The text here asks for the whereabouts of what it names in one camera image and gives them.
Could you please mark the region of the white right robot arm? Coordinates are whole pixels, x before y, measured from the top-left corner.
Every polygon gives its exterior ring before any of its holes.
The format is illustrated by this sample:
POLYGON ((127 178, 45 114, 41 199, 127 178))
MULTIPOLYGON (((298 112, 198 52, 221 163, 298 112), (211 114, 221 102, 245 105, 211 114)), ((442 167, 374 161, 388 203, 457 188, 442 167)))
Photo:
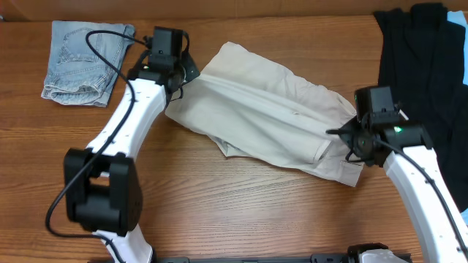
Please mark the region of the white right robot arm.
POLYGON ((384 169, 396 187, 426 262, 466 262, 467 225, 444 183, 423 126, 401 116, 354 117, 337 135, 358 160, 384 169))

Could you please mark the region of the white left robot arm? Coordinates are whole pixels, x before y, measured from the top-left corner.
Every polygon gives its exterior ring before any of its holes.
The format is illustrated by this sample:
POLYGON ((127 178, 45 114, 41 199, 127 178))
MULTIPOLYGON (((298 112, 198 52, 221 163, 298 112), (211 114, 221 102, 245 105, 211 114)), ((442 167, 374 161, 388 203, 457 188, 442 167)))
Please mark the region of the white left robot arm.
POLYGON ((140 229, 143 192, 135 161, 156 117, 183 96, 200 72, 184 51, 172 69, 146 51, 129 71, 125 93, 104 129, 84 150, 69 149, 64 179, 70 221, 98 237, 114 262, 155 262, 156 252, 140 229))

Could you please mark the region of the beige khaki shorts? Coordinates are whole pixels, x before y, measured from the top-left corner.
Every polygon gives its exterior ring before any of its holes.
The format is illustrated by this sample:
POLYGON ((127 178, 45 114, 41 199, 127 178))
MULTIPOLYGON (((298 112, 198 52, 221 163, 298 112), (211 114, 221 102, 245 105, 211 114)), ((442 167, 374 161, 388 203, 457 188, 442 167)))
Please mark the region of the beige khaki shorts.
POLYGON ((252 157, 348 186, 363 169, 327 134, 355 117, 348 100, 233 42, 223 44, 165 114, 208 136, 226 157, 252 157))

